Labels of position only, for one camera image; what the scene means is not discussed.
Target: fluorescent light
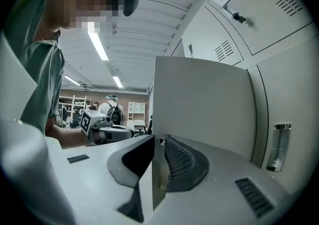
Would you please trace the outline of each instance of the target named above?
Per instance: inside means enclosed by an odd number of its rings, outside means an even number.
[[[120,79],[117,76],[113,76],[114,81],[119,86],[119,88],[123,88]]]
[[[94,33],[94,22],[88,22],[88,34],[102,60],[109,60],[102,46],[98,33]]]
[[[78,85],[78,86],[81,86],[79,85],[76,81],[72,80],[70,77],[68,76],[64,76],[66,79],[68,79],[69,81],[73,82],[74,84]]]

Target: green shirt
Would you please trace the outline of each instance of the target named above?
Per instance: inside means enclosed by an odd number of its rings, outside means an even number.
[[[58,100],[64,68],[59,47],[60,31],[53,40],[33,42],[46,0],[25,0],[11,13],[4,33],[15,55],[37,83],[21,120],[44,133],[48,117],[58,115]]]

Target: gray rubber part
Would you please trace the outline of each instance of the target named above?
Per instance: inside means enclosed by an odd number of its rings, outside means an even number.
[[[154,157],[154,146],[154,136],[146,135],[140,141],[114,152],[107,166],[115,180],[121,185],[136,188]]]
[[[167,192],[191,190],[209,170],[209,161],[204,154],[171,135],[165,136],[165,158],[170,172]]]

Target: door handle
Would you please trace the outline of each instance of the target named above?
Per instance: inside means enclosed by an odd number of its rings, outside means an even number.
[[[287,154],[291,133],[291,123],[274,125],[273,142],[267,162],[267,170],[280,172]]]

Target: locker door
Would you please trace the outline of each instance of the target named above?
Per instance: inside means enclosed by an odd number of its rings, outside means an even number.
[[[212,0],[208,3],[220,10]],[[313,21],[302,0],[230,0],[227,4],[253,23],[247,27],[226,17],[253,55]]]
[[[182,35],[186,57],[235,65],[242,56],[224,26],[202,7]]]
[[[269,112],[262,169],[290,193],[307,183],[319,156],[318,54],[319,38],[316,36],[258,64]],[[276,137],[274,124],[277,123],[291,123],[291,133],[282,170],[273,172],[266,167]]]

